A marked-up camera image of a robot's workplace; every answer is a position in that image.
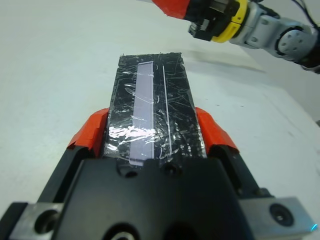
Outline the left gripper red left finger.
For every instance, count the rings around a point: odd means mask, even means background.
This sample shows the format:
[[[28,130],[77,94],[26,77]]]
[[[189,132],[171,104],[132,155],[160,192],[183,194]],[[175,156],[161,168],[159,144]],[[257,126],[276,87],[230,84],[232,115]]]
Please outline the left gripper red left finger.
[[[109,110],[93,113],[72,137],[45,185],[38,202],[63,203],[82,160],[97,158],[104,139]]]

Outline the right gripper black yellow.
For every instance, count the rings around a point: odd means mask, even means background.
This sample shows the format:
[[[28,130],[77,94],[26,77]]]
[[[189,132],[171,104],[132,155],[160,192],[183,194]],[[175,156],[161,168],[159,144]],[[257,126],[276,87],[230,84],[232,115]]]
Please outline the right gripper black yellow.
[[[247,0],[152,0],[169,17],[191,22],[196,39],[224,43],[240,29],[248,11]]]

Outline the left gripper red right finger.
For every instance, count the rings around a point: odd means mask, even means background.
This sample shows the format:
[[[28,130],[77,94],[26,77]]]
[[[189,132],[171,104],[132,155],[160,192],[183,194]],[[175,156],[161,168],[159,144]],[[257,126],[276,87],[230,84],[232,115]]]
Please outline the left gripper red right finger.
[[[228,133],[205,110],[195,109],[205,151],[208,157],[221,161],[228,179],[241,199],[258,198],[263,191],[240,155],[240,151]]]

